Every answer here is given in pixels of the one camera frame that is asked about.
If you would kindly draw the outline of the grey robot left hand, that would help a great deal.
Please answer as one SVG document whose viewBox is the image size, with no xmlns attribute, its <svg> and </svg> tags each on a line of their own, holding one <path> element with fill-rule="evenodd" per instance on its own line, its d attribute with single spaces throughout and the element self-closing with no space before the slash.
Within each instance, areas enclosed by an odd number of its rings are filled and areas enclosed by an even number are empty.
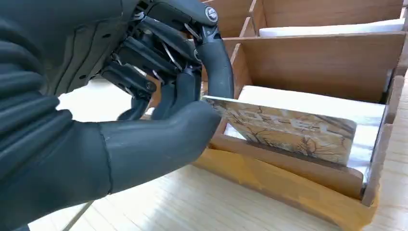
<svg viewBox="0 0 408 231">
<path fill-rule="evenodd" d="M 0 228 L 151 181 L 195 161 L 231 98 L 218 15 L 198 0 L 0 3 Z M 132 97 L 115 121 L 79 122 L 59 96 L 96 75 Z"/>
</svg>

